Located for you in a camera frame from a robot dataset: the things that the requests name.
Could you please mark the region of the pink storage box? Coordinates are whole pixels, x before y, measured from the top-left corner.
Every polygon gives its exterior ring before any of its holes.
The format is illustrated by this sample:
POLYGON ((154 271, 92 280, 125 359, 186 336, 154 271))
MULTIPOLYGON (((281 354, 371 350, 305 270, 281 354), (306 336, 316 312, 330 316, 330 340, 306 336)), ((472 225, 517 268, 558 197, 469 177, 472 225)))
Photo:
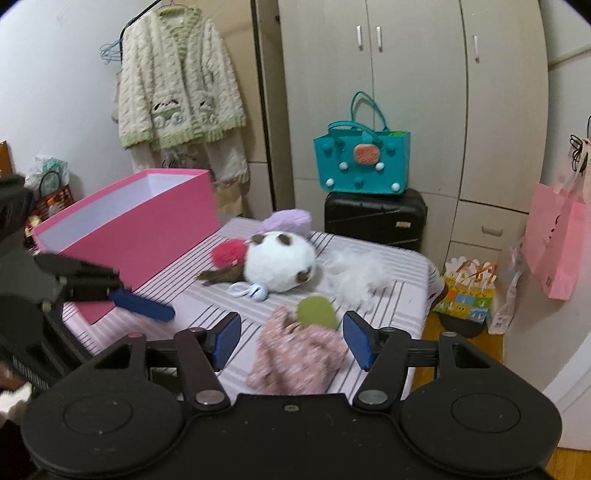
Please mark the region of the pink storage box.
POLYGON ((207 170, 148 169, 33 229, 43 252, 111 267, 133 291, 219 229, 207 170))

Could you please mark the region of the white bell with loop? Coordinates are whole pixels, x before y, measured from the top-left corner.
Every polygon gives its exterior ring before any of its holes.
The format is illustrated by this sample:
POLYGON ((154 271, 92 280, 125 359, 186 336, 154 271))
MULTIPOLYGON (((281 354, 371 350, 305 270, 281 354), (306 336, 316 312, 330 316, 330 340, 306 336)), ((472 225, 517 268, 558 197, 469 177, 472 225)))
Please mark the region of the white bell with loop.
POLYGON ((228 294, 235 298, 249 297, 254 302, 263 302, 269 296, 269 290, 260 283, 236 282, 228 287, 228 294))

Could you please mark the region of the white mesh bath pouf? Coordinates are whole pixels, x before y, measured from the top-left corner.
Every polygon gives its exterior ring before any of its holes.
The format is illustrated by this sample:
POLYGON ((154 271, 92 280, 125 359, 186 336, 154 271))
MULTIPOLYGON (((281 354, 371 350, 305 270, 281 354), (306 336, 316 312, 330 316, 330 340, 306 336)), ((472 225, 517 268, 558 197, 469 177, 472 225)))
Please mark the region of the white mesh bath pouf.
POLYGON ((342 308, 373 312, 374 296, 392 282, 382 260, 369 251, 345 249, 329 253, 322 271, 342 308))

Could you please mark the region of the pink floral cloth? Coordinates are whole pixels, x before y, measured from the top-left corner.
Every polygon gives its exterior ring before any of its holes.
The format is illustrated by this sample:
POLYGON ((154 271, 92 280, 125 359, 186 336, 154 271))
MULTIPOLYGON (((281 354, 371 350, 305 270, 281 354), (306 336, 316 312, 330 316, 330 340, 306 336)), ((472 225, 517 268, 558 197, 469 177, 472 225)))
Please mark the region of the pink floral cloth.
POLYGON ((346 363, 348 347, 339 332, 304 326, 280 306, 257 339, 256 361, 246 378, 250 389, 266 395, 315 395, 329 388, 346 363))

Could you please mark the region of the teal felt tote bag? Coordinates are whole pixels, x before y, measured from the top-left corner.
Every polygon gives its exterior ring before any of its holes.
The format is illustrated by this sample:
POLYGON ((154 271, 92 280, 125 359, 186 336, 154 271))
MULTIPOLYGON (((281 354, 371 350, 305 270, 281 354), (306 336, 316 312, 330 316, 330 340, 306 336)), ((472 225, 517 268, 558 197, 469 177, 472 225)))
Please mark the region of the teal felt tote bag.
POLYGON ((388 126, 381 108, 365 91, 353 95, 349 120, 328 125, 325 135, 314 139, 318 181, 331 193, 401 195, 408 187, 411 133, 388 126), (375 130, 356 121, 356 102, 373 108, 383 128, 375 130))

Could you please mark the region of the black suitcase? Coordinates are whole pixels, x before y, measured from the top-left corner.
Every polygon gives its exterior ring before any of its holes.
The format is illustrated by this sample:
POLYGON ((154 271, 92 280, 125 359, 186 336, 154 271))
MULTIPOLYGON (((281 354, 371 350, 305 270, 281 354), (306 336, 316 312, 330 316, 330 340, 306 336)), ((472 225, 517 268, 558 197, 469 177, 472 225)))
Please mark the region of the black suitcase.
POLYGON ((428 207, 408 189, 401 195, 329 193, 325 232, 407 250, 421 249, 428 207))

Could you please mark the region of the beige wardrobe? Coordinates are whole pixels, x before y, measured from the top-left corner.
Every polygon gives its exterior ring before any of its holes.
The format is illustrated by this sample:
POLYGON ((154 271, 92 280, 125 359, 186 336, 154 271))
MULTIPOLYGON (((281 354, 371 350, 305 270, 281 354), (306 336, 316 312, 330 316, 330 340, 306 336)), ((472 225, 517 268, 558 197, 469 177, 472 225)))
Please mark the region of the beige wardrobe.
POLYGON ((325 226, 312 142, 345 119, 411 135, 423 252, 496 261, 523 234, 544 158, 547 54, 535 1, 256 1, 266 70, 287 91, 294 205, 325 226))

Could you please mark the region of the striped pink tablecloth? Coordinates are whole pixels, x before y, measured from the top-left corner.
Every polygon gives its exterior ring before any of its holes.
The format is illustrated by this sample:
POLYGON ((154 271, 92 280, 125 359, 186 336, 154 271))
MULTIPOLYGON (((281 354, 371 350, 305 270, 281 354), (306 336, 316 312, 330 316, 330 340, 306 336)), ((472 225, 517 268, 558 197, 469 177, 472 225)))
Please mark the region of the striped pink tablecloth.
MULTIPOLYGON (((257 340, 278 306, 294 309, 304 298, 322 296, 332 303, 339 317, 349 311, 349 306, 342 304, 321 272, 315 273, 311 282, 304 286, 289 293, 270 295, 260 303, 233 297, 222 284, 205 286, 197 281, 198 273, 211 268, 211 250, 215 246, 231 238, 248 238, 258 227, 254 220, 233 219, 138 287, 139 294, 171 305, 175 310, 172 321, 155 322, 115 308, 90 325, 80 307, 67 304, 62 314, 65 326, 96 355, 130 332, 142 332, 148 340, 169 339, 176 331, 188 327, 209 328, 228 312, 235 311, 242 318, 242 337, 218 378, 231 398, 247 392, 246 377, 256 360, 257 340)), ((372 254, 386 270, 389 282, 385 288, 377 290, 372 302, 356 307, 356 312, 375 328, 396 327, 415 339, 422 336, 431 303, 429 284, 435 268, 427 257, 410 250, 322 232, 311 235, 311 244, 321 263, 341 253, 372 254)))

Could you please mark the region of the cream knit cardigan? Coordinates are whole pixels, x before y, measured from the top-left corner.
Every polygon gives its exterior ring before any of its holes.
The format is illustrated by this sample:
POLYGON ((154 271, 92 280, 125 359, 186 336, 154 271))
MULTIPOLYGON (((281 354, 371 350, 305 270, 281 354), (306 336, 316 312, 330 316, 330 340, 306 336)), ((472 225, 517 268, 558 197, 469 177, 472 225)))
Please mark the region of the cream knit cardigan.
POLYGON ((197 6, 152 10, 122 37, 117 123, 125 149, 204 153, 216 183, 249 179, 247 118, 221 33, 197 6))

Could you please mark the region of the purple plush toy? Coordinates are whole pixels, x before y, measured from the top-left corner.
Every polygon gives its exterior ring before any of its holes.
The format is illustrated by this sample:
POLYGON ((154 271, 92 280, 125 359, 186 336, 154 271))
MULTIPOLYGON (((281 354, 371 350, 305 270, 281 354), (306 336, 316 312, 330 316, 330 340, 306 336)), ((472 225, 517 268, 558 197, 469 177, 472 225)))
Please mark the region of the purple plush toy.
POLYGON ((287 209, 273 212, 260 223, 257 234, 272 231, 290 232, 301 237, 311 236, 311 213, 301 209, 287 209))

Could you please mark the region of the pink paper bag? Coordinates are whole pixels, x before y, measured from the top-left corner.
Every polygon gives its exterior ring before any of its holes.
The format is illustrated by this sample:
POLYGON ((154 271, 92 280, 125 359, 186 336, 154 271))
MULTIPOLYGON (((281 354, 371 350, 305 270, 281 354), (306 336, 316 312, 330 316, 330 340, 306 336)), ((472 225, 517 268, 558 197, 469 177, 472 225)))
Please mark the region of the pink paper bag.
POLYGON ((522 252, 530 272, 553 300, 568 300, 581 270, 590 229, 590 140, 572 148, 575 158, 553 185, 534 189, 522 252))

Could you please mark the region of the white panda plush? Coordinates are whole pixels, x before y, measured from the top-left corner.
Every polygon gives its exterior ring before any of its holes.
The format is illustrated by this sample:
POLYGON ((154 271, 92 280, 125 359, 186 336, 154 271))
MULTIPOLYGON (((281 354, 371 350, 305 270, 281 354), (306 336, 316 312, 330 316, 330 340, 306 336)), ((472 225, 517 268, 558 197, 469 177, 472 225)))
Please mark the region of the white panda plush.
POLYGON ((246 242, 243 275, 249 283, 262 284, 273 293, 284 293, 314 278, 317 254, 300 235, 270 231, 246 242))

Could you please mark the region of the pink fluffy pompom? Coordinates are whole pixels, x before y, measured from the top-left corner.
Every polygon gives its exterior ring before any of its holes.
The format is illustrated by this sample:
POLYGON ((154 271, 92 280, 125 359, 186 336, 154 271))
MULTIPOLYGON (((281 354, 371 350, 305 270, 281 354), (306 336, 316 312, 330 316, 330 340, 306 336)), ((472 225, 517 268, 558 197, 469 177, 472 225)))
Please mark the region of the pink fluffy pompom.
POLYGON ((245 262, 249 249, 245 239, 229 239, 221 242, 211 250, 212 265, 216 269, 235 267, 245 262))

